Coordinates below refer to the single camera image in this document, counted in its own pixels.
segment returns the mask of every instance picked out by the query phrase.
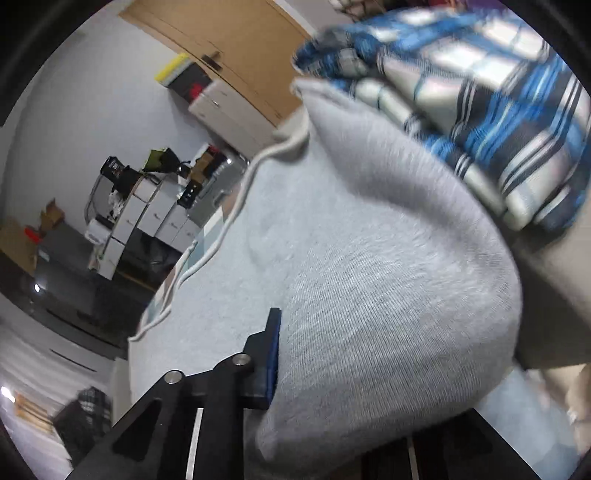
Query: silver screw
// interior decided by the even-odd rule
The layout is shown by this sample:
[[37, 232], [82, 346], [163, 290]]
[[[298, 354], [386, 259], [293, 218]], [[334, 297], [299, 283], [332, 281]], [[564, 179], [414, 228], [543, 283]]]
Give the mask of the silver screw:
[[241, 367], [242, 365], [246, 365], [251, 361], [251, 356], [247, 355], [246, 353], [237, 353], [232, 357], [232, 363]]
[[175, 383], [179, 383], [183, 379], [183, 374], [178, 370], [171, 370], [170, 372], [166, 372], [164, 376], [164, 381], [170, 385], [174, 385]]

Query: clothing pile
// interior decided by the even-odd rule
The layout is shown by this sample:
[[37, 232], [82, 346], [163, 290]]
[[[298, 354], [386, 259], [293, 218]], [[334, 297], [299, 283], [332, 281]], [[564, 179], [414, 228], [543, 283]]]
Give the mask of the clothing pile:
[[392, 11], [329, 28], [293, 62], [381, 111], [512, 229], [573, 223], [589, 182], [589, 95], [512, 12]]

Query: wooden door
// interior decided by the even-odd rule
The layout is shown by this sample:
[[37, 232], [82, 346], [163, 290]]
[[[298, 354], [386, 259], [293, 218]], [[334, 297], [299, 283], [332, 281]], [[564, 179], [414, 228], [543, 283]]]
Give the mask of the wooden door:
[[308, 35], [272, 0], [137, 0], [122, 16], [146, 24], [198, 59], [213, 59], [209, 64], [217, 75], [273, 124], [298, 107], [289, 91], [296, 76], [291, 56]]

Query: light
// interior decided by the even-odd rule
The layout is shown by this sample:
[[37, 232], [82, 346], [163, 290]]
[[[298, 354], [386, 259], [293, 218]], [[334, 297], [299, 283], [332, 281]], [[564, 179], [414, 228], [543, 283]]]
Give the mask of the light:
[[2, 395], [4, 397], [6, 397], [7, 399], [9, 399], [12, 403], [14, 403], [16, 401], [16, 399], [10, 393], [10, 390], [7, 389], [6, 387], [0, 388], [0, 393], [2, 393]]

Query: checkered blanket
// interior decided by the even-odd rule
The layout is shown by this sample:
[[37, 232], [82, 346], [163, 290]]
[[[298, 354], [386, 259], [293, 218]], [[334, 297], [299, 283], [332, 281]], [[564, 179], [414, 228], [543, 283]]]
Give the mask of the checkered blanket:
[[329, 28], [293, 63], [380, 110], [515, 230], [566, 229], [584, 202], [589, 95], [511, 12], [392, 11]]

